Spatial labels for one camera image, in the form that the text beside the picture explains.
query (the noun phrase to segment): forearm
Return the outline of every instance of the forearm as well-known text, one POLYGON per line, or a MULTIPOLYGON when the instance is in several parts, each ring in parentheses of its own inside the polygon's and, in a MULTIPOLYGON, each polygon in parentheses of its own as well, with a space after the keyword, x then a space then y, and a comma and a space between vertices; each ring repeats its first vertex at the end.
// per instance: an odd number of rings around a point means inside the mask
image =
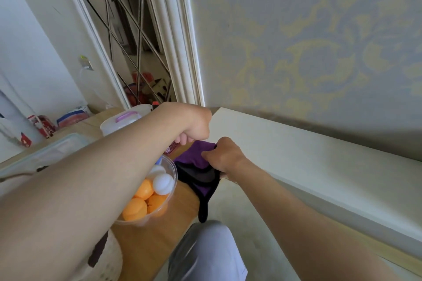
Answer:
POLYGON ((372 252, 298 200, 249 160, 230 173, 302 281, 398 280, 372 252))
POLYGON ((34 280, 60 280, 70 273, 191 121, 176 106, 160 106, 46 168, 3 198, 2 275, 26 280, 28 272, 34 280), (23 269, 20 262, 32 266, 23 269))

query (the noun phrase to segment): pants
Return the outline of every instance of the pants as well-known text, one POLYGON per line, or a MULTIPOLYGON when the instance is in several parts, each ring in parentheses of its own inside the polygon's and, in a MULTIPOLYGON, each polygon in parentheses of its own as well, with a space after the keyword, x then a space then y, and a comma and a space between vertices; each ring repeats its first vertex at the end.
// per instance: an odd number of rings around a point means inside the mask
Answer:
POLYGON ((247 274, 232 233, 215 220, 193 224, 168 261, 169 281, 245 281, 247 274))

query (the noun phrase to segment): hand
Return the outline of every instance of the hand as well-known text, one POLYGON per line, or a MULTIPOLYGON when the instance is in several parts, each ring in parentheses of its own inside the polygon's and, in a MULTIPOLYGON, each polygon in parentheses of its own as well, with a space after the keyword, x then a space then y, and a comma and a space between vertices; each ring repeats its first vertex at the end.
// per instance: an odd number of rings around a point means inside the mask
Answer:
POLYGON ((228 137, 220 138, 214 150, 203 151, 202 157, 215 169, 225 172, 232 181, 235 181, 232 178, 232 172, 234 172, 235 167, 240 162, 247 160, 239 146, 228 137))
POLYGON ((167 109, 169 116, 179 115, 182 117, 185 126, 183 132, 174 140, 176 143, 185 145, 187 142, 204 140, 209 137, 212 113, 208 108, 180 102, 164 102, 159 108, 167 109))

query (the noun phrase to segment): patterned wallpaper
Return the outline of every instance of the patterned wallpaper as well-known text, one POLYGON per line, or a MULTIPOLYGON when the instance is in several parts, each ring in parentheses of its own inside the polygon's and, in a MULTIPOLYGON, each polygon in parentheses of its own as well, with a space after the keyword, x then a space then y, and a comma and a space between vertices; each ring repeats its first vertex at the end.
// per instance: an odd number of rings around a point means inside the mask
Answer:
POLYGON ((422 160, 422 0, 191 0, 208 106, 422 160))

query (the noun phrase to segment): orange ball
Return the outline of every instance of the orange ball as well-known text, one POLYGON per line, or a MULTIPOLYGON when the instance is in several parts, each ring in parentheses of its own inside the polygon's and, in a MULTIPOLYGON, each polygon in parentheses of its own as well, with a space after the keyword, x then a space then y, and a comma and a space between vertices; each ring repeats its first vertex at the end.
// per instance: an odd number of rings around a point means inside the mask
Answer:
POLYGON ((145 179, 136 191, 134 197, 146 200, 151 197, 153 193, 154 189, 152 188, 152 180, 145 179))
MULTIPOLYGON (((147 205, 148 205, 147 213, 150 214, 153 211, 155 211, 156 209, 158 209, 164 203, 164 201, 167 199, 167 197, 168 197, 168 195, 157 195, 157 194, 152 195, 146 201, 147 205)), ((166 210, 167 210, 167 204, 162 209, 160 209, 160 211, 158 211, 159 216, 164 214, 166 212, 166 210)))
POLYGON ((125 221, 137 220, 146 216, 148 206, 142 199, 131 199, 123 209, 122 217, 125 221))

